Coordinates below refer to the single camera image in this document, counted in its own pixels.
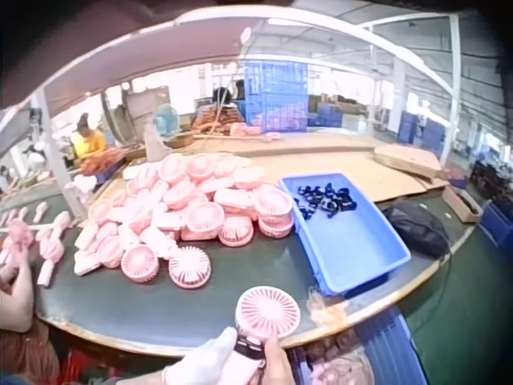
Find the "hanging wire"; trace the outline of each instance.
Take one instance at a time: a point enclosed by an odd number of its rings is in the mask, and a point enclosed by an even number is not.
[[[261,32],[262,29],[264,28],[264,25],[265,25],[265,21],[262,21],[262,22],[259,23],[259,25],[255,26],[255,28],[253,28],[252,33],[251,33],[252,37],[250,38],[250,44],[248,44],[246,46],[246,48],[243,47],[244,53],[242,53],[239,56],[239,58],[241,58],[241,59],[239,59],[240,61],[244,61],[245,60],[246,55],[252,49],[253,45],[255,44],[255,41],[257,40],[257,38],[255,37],[255,30],[258,28],[257,32]],[[212,133],[214,132],[214,130],[217,127],[217,124],[219,124],[219,118],[220,118],[221,110],[223,109],[222,107],[223,107],[224,101],[226,100],[226,95],[228,94],[228,87],[233,83],[233,80],[235,79],[235,75],[237,73],[238,73],[238,68],[232,74],[232,77],[228,81],[228,84],[226,85],[225,91],[223,92],[223,95],[220,98],[220,103],[218,104],[219,107],[217,108],[217,112],[216,112],[216,119],[214,120],[214,122],[212,124],[212,127],[210,128],[210,131],[207,133],[208,136],[212,135]],[[203,142],[200,145],[200,152],[202,152],[204,150],[204,147],[205,147],[208,139],[210,139],[210,138],[207,137],[207,136],[203,137]]]

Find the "white glove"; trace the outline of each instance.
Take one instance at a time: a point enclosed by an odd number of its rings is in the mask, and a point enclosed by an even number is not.
[[[216,339],[207,341],[179,363],[164,369],[167,385],[216,385],[237,340],[232,327],[224,329]]]

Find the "yellow shirt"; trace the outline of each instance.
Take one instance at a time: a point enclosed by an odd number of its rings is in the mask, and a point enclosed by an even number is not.
[[[105,136],[97,130],[94,130],[92,135],[84,138],[79,136],[74,142],[75,151],[80,159],[87,158],[95,152],[101,152],[107,149],[107,142]]]

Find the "black bag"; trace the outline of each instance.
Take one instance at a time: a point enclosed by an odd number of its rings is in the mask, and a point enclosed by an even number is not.
[[[434,258],[449,252],[449,236],[442,222],[418,203],[396,201],[383,214],[410,249]]]

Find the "person in yellow shirt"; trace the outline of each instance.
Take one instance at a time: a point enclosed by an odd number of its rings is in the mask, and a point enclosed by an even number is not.
[[[105,136],[98,130],[92,130],[87,123],[87,113],[80,116],[77,123],[77,132],[80,134],[79,138],[73,143],[75,152],[79,159],[85,159],[98,152],[107,149],[107,141]]]

